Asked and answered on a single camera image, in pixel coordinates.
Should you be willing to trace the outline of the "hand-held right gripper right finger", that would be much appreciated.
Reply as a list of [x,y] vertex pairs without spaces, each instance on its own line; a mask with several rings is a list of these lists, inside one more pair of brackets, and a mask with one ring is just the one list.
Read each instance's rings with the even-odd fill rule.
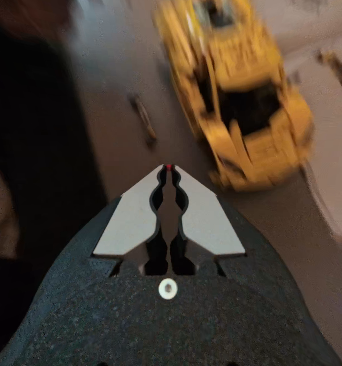
[[176,203],[181,209],[178,232],[184,256],[195,269],[206,262],[246,255],[218,196],[177,165],[171,166]]

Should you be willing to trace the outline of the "yellow toy brick car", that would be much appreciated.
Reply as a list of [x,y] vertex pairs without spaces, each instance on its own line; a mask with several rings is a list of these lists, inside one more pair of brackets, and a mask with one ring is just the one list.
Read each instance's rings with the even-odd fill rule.
[[312,113],[250,1],[159,1],[154,24],[190,129],[214,156],[214,184],[266,190],[305,165]]

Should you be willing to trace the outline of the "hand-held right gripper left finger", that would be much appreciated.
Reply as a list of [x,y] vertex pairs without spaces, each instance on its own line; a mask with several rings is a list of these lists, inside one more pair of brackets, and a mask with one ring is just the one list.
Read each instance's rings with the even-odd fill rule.
[[167,167],[160,165],[124,192],[93,250],[96,258],[121,259],[145,269],[151,259],[147,245],[160,231]]

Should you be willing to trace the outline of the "grey desk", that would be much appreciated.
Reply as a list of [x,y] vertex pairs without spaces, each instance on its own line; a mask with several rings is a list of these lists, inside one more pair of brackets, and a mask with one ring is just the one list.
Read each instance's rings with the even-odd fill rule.
[[[107,199],[160,164],[174,163],[239,211],[282,257],[312,318],[342,359],[342,246],[330,234],[301,172],[255,193],[220,190],[214,160],[194,139],[169,80],[152,22],[154,1],[77,1],[68,39]],[[127,94],[139,94],[157,141],[147,148]]]

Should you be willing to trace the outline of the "open instruction booklet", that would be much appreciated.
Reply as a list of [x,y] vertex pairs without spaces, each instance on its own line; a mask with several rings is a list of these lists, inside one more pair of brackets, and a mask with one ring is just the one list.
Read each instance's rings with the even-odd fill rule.
[[299,84],[314,114],[305,176],[335,240],[342,243],[342,0],[254,4],[278,42],[289,78]]

